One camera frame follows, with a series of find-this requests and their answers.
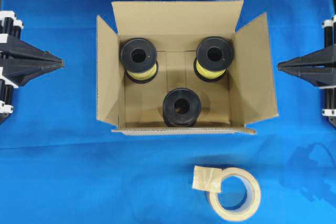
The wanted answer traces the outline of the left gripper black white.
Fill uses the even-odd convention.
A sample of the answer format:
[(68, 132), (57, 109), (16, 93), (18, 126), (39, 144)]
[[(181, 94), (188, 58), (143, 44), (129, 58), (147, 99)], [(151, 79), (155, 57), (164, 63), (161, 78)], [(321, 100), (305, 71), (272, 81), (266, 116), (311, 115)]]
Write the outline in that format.
[[(62, 59), (51, 53), (42, 51), (31, 44), (20, 40), (21, 31), (24, 29), (24, 23), (16, 17), (17, 15), (12, 10), (1, 11), (1, 52), (24, 59), (63, 63)], [(30, 80), (39, 76), (64, 67), (64, 64), (44, 67), (1, 66), (1, 124), (4, 123), (14, 111), (14, 89), (23, 87)]]

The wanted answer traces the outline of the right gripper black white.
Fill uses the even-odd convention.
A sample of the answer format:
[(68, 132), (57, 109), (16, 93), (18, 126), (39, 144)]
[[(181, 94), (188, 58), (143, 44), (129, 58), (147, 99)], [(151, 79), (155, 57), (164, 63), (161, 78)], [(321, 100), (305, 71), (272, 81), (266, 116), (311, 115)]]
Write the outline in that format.
[[(309, 82), (315, 87), (335, 86), (335, 68), (313, 67), (332, 66), (335, 64), (335, 45), (333, 45), (334, 17), (322, 22), (324, 49), (278, 63), (278, 70)], [(335, 127), (335, 88), (324, 90), (322, 115), (326, 116), (328, 122)]]

